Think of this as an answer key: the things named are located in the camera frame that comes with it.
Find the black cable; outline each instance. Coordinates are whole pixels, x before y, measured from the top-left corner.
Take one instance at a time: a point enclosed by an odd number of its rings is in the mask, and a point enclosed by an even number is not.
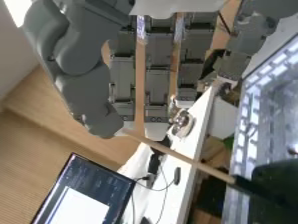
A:
[[[167,190],[167,189],[171,187],[171,185],[172,185],[173,183],[175,183],[175,180],[172,180],[171,184],[167,185],[165,188],[163,188],[163,189],[152,189],[152,188],[149,188],[148,186],[145,186],[145,185],[143,185],[141,183],[137,182],[137,184],[139,184],[140,186],[145,187],[148,190],[152,190],[152,191],[164,191],[164,190]]]
[[[168,188],[169,188],[168,187],[169,184],[168,184],[168,181],[167,181],[167,178],[165,178],[165,173],[164,173],[163,167],[161,167],[161,173],[163,173],[163,176],[164,176],[164,179],[165,179],[167,188],[165,188],[165,197],[164,197],[164,202],[163,202],[161,214],[160,214],[160,218],[159,218],[156,224],[159,224],[159,222],[161,221],[161,217],[163,217],[163,213],[164,213],[164,209],[165,209],[165,200],[167,200],[167,195],[168,195]]]
[[[223,16],[221,12],[220,12],[220,19],[221,19],[221,22],[223,22],[223,24],[225,26],[227,32],[229,33],[229,35],[232,35],[230,28],[229,28],[229,26],[227,24],[227,21],[224,19],[224,16]]]
[[[133,192],[132,192],[132,205],[133,205],[133,224],[136,224],[136,208],[135,208]]]

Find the computer monitor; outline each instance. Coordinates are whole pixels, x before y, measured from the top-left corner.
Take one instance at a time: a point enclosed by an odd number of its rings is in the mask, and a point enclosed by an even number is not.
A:
[[[32,224],[115,224],[136,182],[72,154]]]

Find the robotic arm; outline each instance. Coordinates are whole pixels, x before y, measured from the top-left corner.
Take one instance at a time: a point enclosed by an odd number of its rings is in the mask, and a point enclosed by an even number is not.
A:
[[[89,132],[111,138],[124,121],[111,105],[101,47],[129,23],[129,1],[39,0],[24,31],[71,114]]]

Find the metal rod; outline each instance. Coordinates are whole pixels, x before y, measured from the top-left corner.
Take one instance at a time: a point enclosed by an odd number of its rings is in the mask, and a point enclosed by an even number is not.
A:
[[[213,167],[208,166],[207,164],[201,162],[193,161],[189,157],[184,156],[183,154],[177,153],[175,150],[168,148],[167,146],[161,145],[160,143],[152,141],[151,139],[145,138],[144,136],[139,135],[135,131],[123,129],[123,132],[131,137],[132,139],[137,140],[139,142],[144,142],[149,146],[152,146],[159,151],[164,152],[165,154],[173,156],[175,158],[183,160],[184,162],[189,163],[192,166],[195,166],[199,170],[203,172],[211,174],[212,176],[217,177],[223,181],[225,181],[228,184],[234,184],[236,179],[233,176],[225,174],[224,172],[219,171]]]

